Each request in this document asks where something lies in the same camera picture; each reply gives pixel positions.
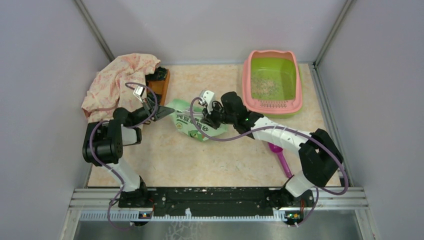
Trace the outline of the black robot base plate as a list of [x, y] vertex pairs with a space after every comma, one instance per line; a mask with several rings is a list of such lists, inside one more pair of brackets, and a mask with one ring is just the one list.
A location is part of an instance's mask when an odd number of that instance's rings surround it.
[[155, 217], [267, 217], [274, 210], [312, 207], [311, 190], [294, 197], [282, 187], [156, 187], [122, 192], [120, 208], [151, 208]]

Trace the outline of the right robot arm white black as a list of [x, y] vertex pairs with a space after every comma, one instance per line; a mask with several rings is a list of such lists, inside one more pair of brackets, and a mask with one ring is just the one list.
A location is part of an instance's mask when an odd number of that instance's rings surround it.
[[234, 91], [225, 93], [217, 101], [214, 92], [204, 90], [198, 102], [203, 106], [201, 122], [213, 129], [221, 125], [233, 126], [238, 135], [232, 140], [249, 137], [298, 155], [301, 171], [282, 187], [281, 199], [287, 206], [295, 206], [302, 194], [312, 187], [324, 188], [338, 170], [343, 170], [343, 156], [321, 128], [307, 132], [274, 122], [261, 113], [248, 110]]

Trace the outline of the green cat litter bag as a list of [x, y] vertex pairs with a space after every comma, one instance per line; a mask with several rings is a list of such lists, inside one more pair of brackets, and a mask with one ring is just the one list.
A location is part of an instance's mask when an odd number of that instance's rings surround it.
[[195, 118], [195, 121], [193, 121], [190, 116], [190, 103], [185, 100], [175, 98], [165, 106], [174, 109], [170, 117], [177, 130], [199, 142], [207, 141], [208, 138], [195, 127], [195, 124], [211, 137], [217, 137], [228, 132], [226, 125], [221, 125], [219, 128], [214, 129], [205, 123], [201, 123], [203, 117], [201, 107], [193, 107]]

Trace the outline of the magenta plastic litter scoop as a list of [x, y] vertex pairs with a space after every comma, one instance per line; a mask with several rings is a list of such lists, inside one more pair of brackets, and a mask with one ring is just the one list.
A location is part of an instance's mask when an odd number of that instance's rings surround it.
[[285, 156], [283, 154], [283, 149], [277, 145], [274, 145], [270, 142], [267, 143], [269, 149], [277, 156], [281, 167], [283, 169], [284, 174], [286, 175], [287, 178], [291, 178], [293, 176], [290, 167], [285, 159]]

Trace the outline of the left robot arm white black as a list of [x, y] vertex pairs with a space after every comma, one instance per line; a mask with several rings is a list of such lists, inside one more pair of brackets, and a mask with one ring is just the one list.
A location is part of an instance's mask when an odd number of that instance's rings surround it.
[[138, 207], [149, 203], [150, 193], [143, 179], [124, 160], [124, 148], [142, 142], [140, 128], [146, 122], [158, 121], [174, 113], [174, 109], [146, 100], [141, 108], [129, 111], [119, 107], [111, 120], [87, 125], [82, 156], [87, 163], [104, 168], [119, 183], [119, 197]]

